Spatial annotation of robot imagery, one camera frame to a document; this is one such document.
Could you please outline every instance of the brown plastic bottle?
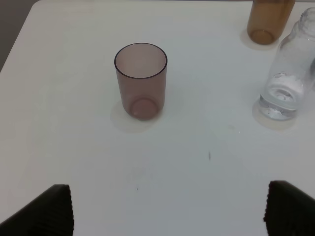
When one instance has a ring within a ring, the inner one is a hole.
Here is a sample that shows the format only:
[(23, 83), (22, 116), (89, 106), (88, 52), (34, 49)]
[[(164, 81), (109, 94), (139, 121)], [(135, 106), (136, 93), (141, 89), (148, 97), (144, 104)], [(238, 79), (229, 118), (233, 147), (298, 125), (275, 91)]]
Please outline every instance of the brown plastic bottle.
[(253, 0), (247, 33), (258, 44), (270, 44), (282, 34), (295, 0)]

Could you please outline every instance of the bottle neck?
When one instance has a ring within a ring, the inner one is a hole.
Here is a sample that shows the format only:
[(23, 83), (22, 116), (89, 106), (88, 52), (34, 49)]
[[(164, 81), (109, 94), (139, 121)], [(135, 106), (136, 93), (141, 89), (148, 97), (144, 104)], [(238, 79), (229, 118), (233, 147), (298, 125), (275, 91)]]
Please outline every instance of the bottle neck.
[(311, 37), (312, 40), (315, 39), (315, 7), (311, 7), (304, 11), (297, 27), (301, 33)]

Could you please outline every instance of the translucent cup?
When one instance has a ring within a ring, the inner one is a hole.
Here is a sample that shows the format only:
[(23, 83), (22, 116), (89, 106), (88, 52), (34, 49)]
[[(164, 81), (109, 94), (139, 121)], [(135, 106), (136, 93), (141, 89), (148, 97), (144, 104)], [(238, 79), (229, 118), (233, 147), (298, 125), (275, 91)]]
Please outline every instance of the translucent cup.
[(149, 43), (130, 44), (120, 49), (114, 64), (125, 111), (136, 119), (154, 118), (165, 101), (165, 52)]

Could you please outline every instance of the water bottle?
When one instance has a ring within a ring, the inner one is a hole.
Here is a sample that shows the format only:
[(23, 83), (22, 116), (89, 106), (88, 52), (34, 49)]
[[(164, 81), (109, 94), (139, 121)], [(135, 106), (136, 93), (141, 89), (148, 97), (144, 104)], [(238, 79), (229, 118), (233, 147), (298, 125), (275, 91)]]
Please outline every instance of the water bottle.
[(315, 81), (315, 7), (307, 9), (280, 43), (259, 99), (260, 111), (275, 120), (296, 116)]

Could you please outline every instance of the table surface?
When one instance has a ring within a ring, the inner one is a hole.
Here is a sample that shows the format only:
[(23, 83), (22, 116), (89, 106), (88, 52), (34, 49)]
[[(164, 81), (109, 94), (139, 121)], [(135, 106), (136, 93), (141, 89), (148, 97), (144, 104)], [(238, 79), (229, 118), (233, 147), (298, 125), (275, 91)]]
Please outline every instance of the table surface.
[[(75, 236), (265, 236), (269, 181), (315, 196), (315, 94), (287, 129), (257, 122), (279, 42), (249, 40), (251, 4), (36, 3), (0, 74), (0, 221), (67, 183)], [(114, 68), (134, 42), (169, 59), (147, 122), (123, 111)]]

